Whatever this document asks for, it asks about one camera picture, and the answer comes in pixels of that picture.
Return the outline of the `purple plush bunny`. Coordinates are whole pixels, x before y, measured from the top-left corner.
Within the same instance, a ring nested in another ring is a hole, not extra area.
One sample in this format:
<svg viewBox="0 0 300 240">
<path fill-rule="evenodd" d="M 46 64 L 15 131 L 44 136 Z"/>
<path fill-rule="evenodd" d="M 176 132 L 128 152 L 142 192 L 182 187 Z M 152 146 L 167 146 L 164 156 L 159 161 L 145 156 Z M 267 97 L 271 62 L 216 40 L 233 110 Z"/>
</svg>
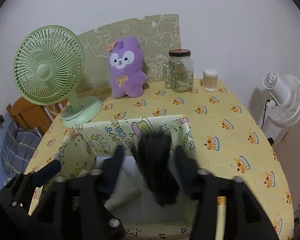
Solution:
<svg viewBox="0 0 300 240">
<path fill-rule="evenodd" d="M 113 98 L 137 98 L 143 94 L 147 76 L 142 70 L 143 52 L 136 37 L 114 41 L 107 48 L 109 83 Z"/>
</svg>

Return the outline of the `white standing fan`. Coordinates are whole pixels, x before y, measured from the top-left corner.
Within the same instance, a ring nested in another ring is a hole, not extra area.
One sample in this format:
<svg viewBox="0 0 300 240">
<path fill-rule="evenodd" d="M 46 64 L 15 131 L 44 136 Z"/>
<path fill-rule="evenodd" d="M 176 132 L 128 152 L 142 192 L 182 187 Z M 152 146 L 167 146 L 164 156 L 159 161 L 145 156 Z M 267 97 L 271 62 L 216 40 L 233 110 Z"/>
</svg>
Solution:
<svg viewBox="0 0 300 240">
<path fill-rule="evenodd" d="M 263 120 L 269 118 L 279 128 L 294 126 L 300 120 L 300 81 L 292 74 L 268 73 L 263 86 L 269 94 Z"/>
</svg>

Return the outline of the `glass jar with lid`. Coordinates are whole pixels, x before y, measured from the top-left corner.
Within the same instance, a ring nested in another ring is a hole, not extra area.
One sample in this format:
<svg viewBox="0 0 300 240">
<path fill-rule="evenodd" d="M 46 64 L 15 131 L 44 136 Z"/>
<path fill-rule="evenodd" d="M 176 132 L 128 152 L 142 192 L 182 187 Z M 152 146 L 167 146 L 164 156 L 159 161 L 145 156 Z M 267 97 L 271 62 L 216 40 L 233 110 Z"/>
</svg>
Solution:
<svg viewBox="0 0 300 240">
<path fill-rule="evenodd" d="M 193 88 L 193 61 L 191 51 L 174 49 L 168 52 L 169 61 L 163 66 L 164 81 L 177 93 Z"/>
</svg>

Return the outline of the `wooden bed headboard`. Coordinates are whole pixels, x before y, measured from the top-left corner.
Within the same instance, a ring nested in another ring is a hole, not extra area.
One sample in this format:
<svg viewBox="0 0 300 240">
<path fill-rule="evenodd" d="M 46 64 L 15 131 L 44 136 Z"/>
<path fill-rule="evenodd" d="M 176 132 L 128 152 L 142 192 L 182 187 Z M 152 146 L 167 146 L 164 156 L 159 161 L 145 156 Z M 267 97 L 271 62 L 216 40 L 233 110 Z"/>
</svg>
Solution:
<svg viewBox="0 0 300 240">
<path fill-rule="evenodd" d="M 68 99 L 54 105 L 40 106 L 20 97 L 12 106 L 6 107 L 10 118 L 23 129 L 38 128 L 45 133 L 50 128 L 57 114 L 68 103 Z"/>
</svg>

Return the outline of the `black plastic bag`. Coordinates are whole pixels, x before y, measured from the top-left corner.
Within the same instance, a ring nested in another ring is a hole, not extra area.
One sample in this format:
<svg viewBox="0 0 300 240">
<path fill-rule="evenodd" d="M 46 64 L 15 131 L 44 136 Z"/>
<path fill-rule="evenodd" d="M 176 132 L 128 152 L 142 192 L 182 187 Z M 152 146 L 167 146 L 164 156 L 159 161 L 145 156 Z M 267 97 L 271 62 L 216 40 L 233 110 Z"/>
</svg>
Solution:
<svg viewBox="0 0 300 240">
<path fill-rule="evenodd" d="M 171 141 L 171 136 L 162 132 L 142 134 L 138 146 L 131 149 L 147 189 L 160 206 L 175 204 L 180 192 L 169 168 Z"/>
</svg>

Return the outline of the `yellow cartoon tablecloth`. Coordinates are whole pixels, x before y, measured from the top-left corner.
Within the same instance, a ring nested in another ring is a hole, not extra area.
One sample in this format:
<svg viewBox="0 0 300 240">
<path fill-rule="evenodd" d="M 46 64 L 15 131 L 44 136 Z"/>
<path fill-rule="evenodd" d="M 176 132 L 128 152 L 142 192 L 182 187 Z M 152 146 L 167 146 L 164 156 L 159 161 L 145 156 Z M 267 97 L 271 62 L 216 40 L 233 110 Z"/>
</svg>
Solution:
<svg viewBox="0 0 300 240">
<path fill-rule="evenodd" d="M 110 87 L 83 92 L 95 96 L 103 108 L 88 124 L 67 128 L 55 118 L 35 150 L 27 172 L 53 160 L 62 163 L 61 175 L 76 178 L 95 159 L 125 148 L 125 182 L 142 194 L 123 204 L 114 215 L 122 220 L 126 239 L 189 239 L 198 206 L 185 196 L 178 204 L 160 207 L 144 186 L 130 148 L 145 133 L 172 136 L 201 167 L 215 176 L 240 176 L 264 208 L 279 239 L 294 235 L 289 186 L 275 151 L 250 113 L 222 81 L 206 92 L 200 81 L 192 90 L 176 93 L 162 81 L 151 82 L 138 98 L 115 99 Z"/>
</svg>

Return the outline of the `green desk fan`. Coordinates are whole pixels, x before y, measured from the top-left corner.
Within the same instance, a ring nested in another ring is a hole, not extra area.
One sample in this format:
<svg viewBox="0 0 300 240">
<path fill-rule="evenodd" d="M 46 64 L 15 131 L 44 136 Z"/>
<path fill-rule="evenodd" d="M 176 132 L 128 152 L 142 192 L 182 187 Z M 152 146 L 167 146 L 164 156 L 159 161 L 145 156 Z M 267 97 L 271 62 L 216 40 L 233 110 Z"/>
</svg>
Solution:
<svg viewBox="0 0 300 240">
<path fill-rule="evenodd" d="M 69 29 L 47 25 L 32 31 L 18 48 L 13 65 L 14 80 L 23 97 L 48 106 L 68 100 L 58 116 L 64 126 L 91 121 L 103 107 L 95 96 L 78 98 L 77 86 L 84 72 L 84 51 Z"/>
</svg>

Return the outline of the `patterned fabric storage box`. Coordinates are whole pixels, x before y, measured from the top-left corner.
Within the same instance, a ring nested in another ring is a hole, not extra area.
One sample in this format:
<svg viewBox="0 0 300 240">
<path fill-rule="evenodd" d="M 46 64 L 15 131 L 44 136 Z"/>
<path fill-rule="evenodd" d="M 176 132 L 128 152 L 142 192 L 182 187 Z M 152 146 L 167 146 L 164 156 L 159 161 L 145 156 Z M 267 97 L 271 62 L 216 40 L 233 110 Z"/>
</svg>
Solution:
<svg viewBox="0 0 300 240">
<path fill-rule="evenodd" d="M 62 239 L 215 239 L 222 178 L 199 170 L 179 116 L 69 129 L 61 168 L 32 217 Z"/>
</svg>

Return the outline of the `cotton swab container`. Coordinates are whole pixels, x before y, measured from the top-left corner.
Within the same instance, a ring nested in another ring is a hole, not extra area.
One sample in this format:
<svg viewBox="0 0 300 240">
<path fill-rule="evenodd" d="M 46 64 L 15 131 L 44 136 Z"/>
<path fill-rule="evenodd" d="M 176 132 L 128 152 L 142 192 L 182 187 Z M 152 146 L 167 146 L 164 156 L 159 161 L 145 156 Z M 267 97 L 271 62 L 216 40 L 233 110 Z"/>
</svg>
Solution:
<svg viewBox="0 0 300 240">
<path fill-rule="evenodd" d="M 215 69 L 204 69 L 202 88 L 207 92 L 214 92 L 217 87 L 218 72 Z"/>
</svg>

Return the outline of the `grey plaid blanket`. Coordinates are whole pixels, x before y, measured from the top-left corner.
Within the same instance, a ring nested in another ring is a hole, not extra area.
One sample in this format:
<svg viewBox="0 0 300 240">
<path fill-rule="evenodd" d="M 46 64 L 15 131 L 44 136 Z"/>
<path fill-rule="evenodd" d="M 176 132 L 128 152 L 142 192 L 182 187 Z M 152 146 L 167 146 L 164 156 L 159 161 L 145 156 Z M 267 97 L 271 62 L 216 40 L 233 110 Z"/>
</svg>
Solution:
<svg viewBox="0 0 300 240">
<path fill-rule="evenodd" d="M 37 127 L 23 129 L 15 122 L 9 124 L 1 148 L 2 169 L 6 179 L 25 173 L 42 138 L 43 133 Z"/>
</svg>

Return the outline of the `green cartoon board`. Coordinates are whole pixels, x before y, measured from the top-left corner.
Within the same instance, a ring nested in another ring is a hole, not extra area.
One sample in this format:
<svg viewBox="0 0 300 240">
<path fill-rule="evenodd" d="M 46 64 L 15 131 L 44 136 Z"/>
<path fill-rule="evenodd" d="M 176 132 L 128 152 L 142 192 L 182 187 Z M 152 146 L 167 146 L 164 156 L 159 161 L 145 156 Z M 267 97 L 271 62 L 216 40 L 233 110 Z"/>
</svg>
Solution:
<svg viewBox="0 0 300 240">
<path fill-rule="evenodd" d="M 168 52 L 181 48 L 179 16 L 152 15 L 131 18 L 91 29 L 78 39 L 84 50 L 85 66 L 78 92 L 85 92 L 109 84 L 106 49 L 116 40 L 134 36 L 144 54 L 142 70 L 148 82 L 163 79 L 162 68 L 168 62 Z"/>
</svg>

